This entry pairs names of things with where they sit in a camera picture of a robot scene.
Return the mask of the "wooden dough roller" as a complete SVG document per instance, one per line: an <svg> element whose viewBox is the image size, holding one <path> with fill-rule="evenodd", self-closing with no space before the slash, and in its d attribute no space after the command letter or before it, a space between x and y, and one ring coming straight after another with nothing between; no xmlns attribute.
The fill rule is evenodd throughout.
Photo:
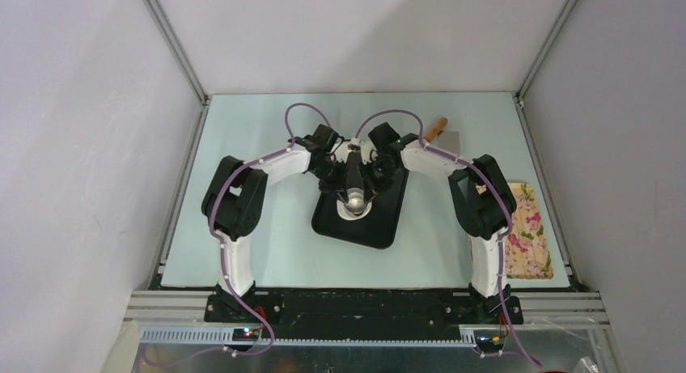
<svg viewBox="0 0 686 373"><path fill-rule="evenodd" d="M431 127L429 127L428 131L423 135L423 138L427 142L432 142L443 132L448 122L449 120L446 117L440 117Z"/></svg>

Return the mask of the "white dough ball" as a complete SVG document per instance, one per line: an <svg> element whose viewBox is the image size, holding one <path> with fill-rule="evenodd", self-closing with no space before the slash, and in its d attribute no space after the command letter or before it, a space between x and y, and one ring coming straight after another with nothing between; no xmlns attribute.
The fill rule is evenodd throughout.
<svg viewBox="0 0 686 373"><path fill-rule="evenodd" d="M347 202L336 201L337 215L345 221L356 221L365 218L372 209L372 204L363 198L350 198Z"/></svg>

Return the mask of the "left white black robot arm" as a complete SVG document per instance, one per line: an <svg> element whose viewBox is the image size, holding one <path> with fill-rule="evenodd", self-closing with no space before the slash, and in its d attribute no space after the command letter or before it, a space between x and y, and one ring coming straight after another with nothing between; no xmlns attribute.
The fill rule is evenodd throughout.
<svg viewBox="0 0 686 373"><path fill-rule="evenodd" d="M222 276L218 284L231 293L225 312L236 321L252 318L256 300L247 294L255 283L251 269L250 235L260 221L268 187L290 176L311 173L320 192L345 204L349 141L326 125L313 134L293 136L281 149L249 161L223 158L201 205L210 234L218 239Z"/></svg>

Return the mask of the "small round metal cup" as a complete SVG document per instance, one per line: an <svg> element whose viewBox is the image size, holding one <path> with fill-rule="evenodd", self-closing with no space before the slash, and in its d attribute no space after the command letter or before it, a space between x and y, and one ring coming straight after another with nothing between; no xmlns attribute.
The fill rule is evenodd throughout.
<svg viewBox="0 0 686 373"><path fill-rule="evenodd" d="M348 196L349 200L344 203L345 210L352 215L363 214L367 209L367 203L363 199L363 192L359 189L350 189Z"/></svg>

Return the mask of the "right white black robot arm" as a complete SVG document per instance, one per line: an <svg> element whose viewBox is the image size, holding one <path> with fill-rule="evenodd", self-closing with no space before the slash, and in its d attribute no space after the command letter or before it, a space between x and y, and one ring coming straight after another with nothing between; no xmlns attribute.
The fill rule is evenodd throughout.
<svg viewBox="0 0 686 373"><path fill-rule="evenodd" d="M364 205L387 192L400 171L447 182L457 221L472 239L470 285L478 295L470 302L471 313L482 323L499 317L503 304L498 295L507 285L503 240L513 229L517 205L495 158L482 155L469 160L420 135L400 136L387 122L373 128L365 139L354 136L347 149L350 155L361 155L362 183L356 192Z"/></svg>

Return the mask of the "black baking tray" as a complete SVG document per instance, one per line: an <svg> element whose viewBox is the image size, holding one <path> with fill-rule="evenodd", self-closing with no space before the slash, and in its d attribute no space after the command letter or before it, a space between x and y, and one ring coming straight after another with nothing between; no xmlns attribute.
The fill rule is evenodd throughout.
<svg viewBox="0 0 686 373"><path fill-rule="evenodd" d="M397 172L391 188L372 201L370 212L353 221L344 220L339 215L333 198L320 195L311 219L313 231L369 248L389 248L396 236L408 177L407 170Z"/></svg>

